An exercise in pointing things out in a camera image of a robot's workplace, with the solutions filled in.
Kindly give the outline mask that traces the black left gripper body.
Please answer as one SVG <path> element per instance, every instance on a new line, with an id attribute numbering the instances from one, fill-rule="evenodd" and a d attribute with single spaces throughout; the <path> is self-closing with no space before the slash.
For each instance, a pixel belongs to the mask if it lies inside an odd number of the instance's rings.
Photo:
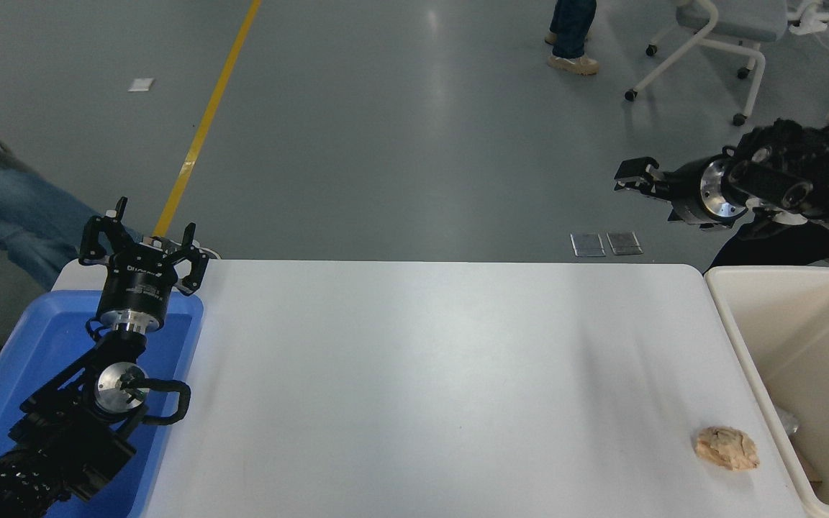
<path id="1" fill-rule="evenodd" d="M 106 319 L 109 314 L 131 311 L 163 319 L 175 282 L 177 274 L 164 250 L 141 243 L 127 246 L 107 263 L 96 317 Z"/>

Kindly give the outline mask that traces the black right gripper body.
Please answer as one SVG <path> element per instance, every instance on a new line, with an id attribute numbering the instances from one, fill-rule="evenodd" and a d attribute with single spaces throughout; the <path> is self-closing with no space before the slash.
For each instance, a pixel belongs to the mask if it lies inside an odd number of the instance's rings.
<path id="1" fill-rule="evenodd" d="M 716 181 L 712 176 L 714 161 L 714 158 L 702 158 L 663 172 L 674 213 L 670 219 L 681 220 L 688 225 L 716 224 L 716 216 L 707 206 L 716 198 Z"/>

